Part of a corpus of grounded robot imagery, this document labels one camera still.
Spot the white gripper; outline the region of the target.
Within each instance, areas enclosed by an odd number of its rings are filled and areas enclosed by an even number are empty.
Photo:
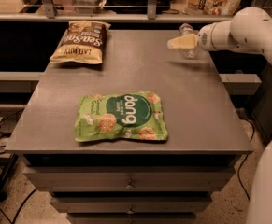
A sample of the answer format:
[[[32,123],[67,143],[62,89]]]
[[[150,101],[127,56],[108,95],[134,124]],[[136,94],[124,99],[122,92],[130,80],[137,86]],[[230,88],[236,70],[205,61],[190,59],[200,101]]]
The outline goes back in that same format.
[[[170,39],[167,46],[170,49],[194,49],[197,46],[205,51],[217,51],[225,48],[225,22],[214,22],[200,29],[196,34],[187,34]]]

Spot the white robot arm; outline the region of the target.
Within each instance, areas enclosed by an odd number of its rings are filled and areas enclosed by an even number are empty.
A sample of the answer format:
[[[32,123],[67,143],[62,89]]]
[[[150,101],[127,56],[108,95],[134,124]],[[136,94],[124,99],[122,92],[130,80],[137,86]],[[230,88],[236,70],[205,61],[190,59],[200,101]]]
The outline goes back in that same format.
[[[204,26],[167,42],[171,49],[230,50],[259,53],[272,65],[272,18],[261,8],[246,7],[229,21]],[[258,161],[246,224],[272,224],[272,140]]]

